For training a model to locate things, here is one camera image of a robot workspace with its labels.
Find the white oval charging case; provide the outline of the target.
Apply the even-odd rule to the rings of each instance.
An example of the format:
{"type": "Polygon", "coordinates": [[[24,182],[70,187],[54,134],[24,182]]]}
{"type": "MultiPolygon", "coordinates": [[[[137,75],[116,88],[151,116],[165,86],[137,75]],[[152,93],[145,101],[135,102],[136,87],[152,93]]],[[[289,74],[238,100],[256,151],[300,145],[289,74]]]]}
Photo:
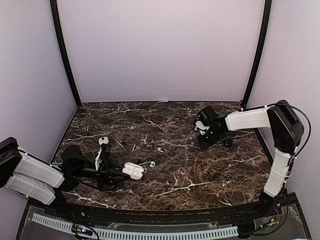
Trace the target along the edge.
{"type": "Polygon", "coordinates": [[[143,177],[144,168],[138,164],[126,162],[122,172],[129,175],[133,180],[140,180],[143,177]]]}

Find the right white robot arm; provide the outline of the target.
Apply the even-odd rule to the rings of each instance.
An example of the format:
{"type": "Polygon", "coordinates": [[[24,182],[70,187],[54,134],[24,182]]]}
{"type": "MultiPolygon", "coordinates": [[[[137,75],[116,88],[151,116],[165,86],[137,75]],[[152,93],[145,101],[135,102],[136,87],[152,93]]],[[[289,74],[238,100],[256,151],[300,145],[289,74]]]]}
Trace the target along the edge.
{"type": "Polygon", "coordinates": [[[298,108],[286,100],[225,115],[219,115],[207,106],[197,113],[198,119],[193,123],[199,132],[196,139],[202,149],[214,144],[230,146],[231,140],[224,139],[228,132],[259,128],[271,130],[275,152],[267,182],[255,205],[255,213],[260,217],[266,217],[274,210],[276,197],[284,189],[294,161],[305,147],[301,144],[305,127],[297,111],[298,108]]]}

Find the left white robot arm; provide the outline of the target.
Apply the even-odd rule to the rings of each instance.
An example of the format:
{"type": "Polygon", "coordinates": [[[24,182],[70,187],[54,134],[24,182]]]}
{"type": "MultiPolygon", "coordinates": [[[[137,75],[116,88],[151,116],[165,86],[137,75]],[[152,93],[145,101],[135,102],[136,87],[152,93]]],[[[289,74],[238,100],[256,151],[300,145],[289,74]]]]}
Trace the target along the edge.
{"type": "Polygon", "coordinates": [[[117,184],[131,178],[123,166],[110,160],[111,145],[100,145],[96,162],[92,163],[78,145],[69,145],[62,153],[62,164],[55,166],[45,162],[19,147],[14,137],[0,143],[0,186],[32,198],[51,210],[60,218],[71,213],[64,192],[70,192],[81,178],[96,179],[99,191],[112,191],[117,184]]]}

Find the white hook earbud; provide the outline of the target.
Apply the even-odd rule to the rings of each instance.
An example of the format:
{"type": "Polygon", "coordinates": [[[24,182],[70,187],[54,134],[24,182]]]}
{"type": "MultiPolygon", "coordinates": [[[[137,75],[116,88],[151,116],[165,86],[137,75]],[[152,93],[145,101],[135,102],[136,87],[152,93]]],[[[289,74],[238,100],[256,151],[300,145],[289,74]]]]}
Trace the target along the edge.
{"type": "Polygon", "coordinates": [[[151,162],[149,163],[149,166],[150,166],[151,168],[154,168],[154,167],[156,166],[156,163],[155,163],[154,161],[151,161],[151,162]]]}

